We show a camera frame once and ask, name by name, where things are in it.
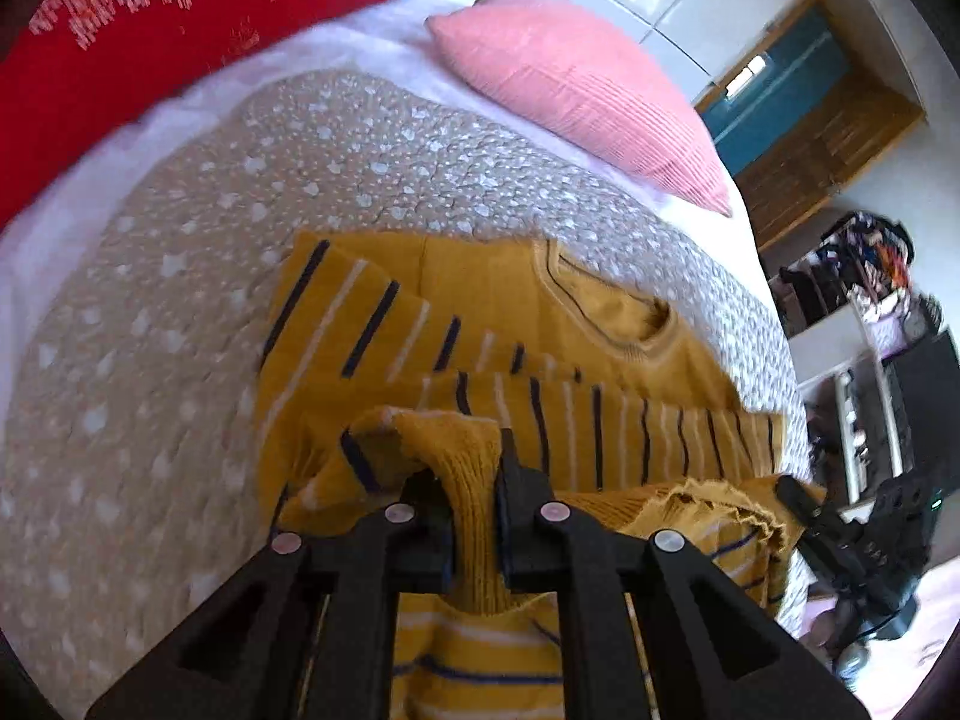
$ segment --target pillow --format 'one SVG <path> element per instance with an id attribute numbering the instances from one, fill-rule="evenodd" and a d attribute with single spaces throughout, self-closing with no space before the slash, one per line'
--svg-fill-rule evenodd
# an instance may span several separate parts
<path id="1" fill-rule="evenodd" d="M 0 229 L 100 138 L 162 98 L 381 1 L 43 1 L 0 63 Z"/>
<path id="2" fill-rule="evenodd" d="M 612 23 L 566 0 L 481 0 L 426 23 L 443 60 L 477 91 L 630 176 L 730 215 L 707 127 Z"/>

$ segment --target red cushion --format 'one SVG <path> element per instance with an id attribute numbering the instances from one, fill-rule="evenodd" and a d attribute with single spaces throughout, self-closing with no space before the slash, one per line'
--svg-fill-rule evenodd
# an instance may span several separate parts
<path id="1" fill-rule="evenodd" d="M 112 20 L 70 23 L 78 4 L 96 1 L 45 1 L 0 64 L 0 229 L 162 98 L 306 26 L 385 0 L 150 0 L 136 11 L 100 0 Z M 43 23 L 52 29 L 37 33 Z"/>

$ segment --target striped sweater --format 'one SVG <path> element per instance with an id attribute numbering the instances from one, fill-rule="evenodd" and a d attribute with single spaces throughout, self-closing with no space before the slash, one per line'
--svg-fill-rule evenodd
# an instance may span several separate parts
<path id="1" fill-rule="evenodd" d="M 771 611 L 798 538 L 772 492 L 780 415 L 746 413 L 669 304 L 553 242 L 296 236 L 257 399 L 263 511 L 341 533 L 428 466 L 457 533 L 445 598 L 404 596 L 397 716 L 562 716 L 555 601 L 496 571 L 500 428 L 558 498 L 634 536 L 680 530 Z"/>

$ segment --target silver rivet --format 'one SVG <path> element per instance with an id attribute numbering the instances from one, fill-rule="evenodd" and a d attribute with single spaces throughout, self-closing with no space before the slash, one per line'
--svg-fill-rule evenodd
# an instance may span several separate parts
<path id="1" fill-rule="evenodd" d="M 392 504 L 392 506 L 387 507 L 386 512 L 383 512 L 384 517 L 386 517 L 395 525 L 400 525 L 403 522 L 409 522 L 414 518 L 414 514 L 414 508 L 406 503 Z"/>
<path id="2" fill-rule="evenodd" d="M 683 535 L 676 531 L 659 531 L 654 536 L 654 543 L 664 552 L 680 552 L 685 541 Z"/>
<path id="3" fill-rule="evenodd" d="M 570 517 L 570 507 L 560 501 L 550 501 L 541 506 L 541 517 L 547 522 L 563 522 Z"/>
<path id="4" fill-rule="evenodd" d="M 278 533 L 270 542 L 270 548 L 277 555 L 293 555 L 304 543 L 296 533 Z"/>

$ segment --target pink pillow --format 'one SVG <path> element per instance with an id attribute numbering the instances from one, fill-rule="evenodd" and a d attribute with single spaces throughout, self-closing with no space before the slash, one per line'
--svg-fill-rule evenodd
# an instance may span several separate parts
<path id="1" fill-rule="evenodd" d="M 481 0 L 426 23 L 477 91 L 628 175 L 730 215 L 707 127 L 616 26 L 566 0 Z"/>

